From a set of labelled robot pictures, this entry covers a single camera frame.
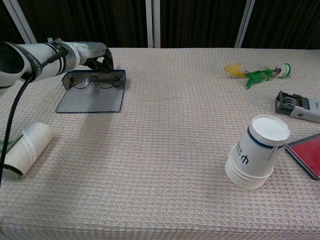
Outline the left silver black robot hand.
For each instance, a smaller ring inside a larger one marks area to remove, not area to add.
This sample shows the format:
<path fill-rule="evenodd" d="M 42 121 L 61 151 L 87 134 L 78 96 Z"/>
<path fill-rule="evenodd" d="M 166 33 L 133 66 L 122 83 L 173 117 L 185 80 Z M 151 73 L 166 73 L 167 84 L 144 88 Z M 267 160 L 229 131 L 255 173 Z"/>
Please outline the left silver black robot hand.
<path fill-rule="evenodd" d="M 80 65 L 106 74 L 114 70 L 112 53 L 104 43 L 79 42 L 77 49 L 80 55 Z"/>

